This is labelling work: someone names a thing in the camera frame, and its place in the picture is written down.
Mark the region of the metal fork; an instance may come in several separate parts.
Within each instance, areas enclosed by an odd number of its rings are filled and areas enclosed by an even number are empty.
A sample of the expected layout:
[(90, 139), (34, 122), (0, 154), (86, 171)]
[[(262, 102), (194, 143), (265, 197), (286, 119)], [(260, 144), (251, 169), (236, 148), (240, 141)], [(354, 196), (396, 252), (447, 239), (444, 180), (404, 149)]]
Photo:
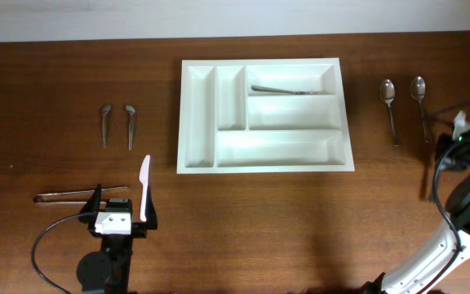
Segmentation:
[(279, 89), (273, 87), (264, 87), (258, 85), (251, 85), (249, 93), (272, 93), (272, 94), (281, 94), (281, 95), (298, 95), (298, 96), (307, 96), (307, 95), (324, 95), (324, 91), (292, 91), (286, 89)]

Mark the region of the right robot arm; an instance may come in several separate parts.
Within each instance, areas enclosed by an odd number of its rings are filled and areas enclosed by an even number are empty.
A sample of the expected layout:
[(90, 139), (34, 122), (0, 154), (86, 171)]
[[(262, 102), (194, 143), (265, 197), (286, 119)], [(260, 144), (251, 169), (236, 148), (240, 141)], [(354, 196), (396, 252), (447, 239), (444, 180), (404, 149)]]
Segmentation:
[(436, 233), (409, 260), (365, 283), (360, 293), (429, 293), (447, 274), (470, 259), (470, 175), (451, 192), (445, 203), (438, 197), (442, 172), (470, 167), (470, 122), (460, 111), (453, 133), (438, 137), (432, 178), (432, 200), (444, 221)]

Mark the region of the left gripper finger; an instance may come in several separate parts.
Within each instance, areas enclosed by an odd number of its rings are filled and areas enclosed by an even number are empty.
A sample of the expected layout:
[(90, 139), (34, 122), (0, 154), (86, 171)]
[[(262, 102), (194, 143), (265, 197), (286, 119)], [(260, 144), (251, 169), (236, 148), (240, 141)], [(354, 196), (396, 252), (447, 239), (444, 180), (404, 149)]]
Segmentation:
[(102, 185), (98, 184), (92, 196), (86, 201), (79, 212), (78, 220), (82, 223), (91, 223), (100, 211)]
[(151, 188), (148, 186), (146, 189), (146, 205), (145, 214), (147, 229), (157, 229), (157, 213), (153, 205)]

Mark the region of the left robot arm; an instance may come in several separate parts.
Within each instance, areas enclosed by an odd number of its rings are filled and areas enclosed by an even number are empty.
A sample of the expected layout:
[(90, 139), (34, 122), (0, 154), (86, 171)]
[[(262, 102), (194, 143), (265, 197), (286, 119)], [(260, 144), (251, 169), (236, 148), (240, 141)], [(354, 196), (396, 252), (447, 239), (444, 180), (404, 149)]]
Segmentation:
[(138, 222), (132, 220), (130, 199), (111, 198), (101, 209), (101, 194), (102, 186), (98, 185), (78, 217), (101, 244), (99, 251), (88, 253), (79, 261), (76, 276), (84, 293), (127, 293), (133, 242), (146, 238), (148, 231), (158, 227), (151, 189), (143, 189), (143, 219)]

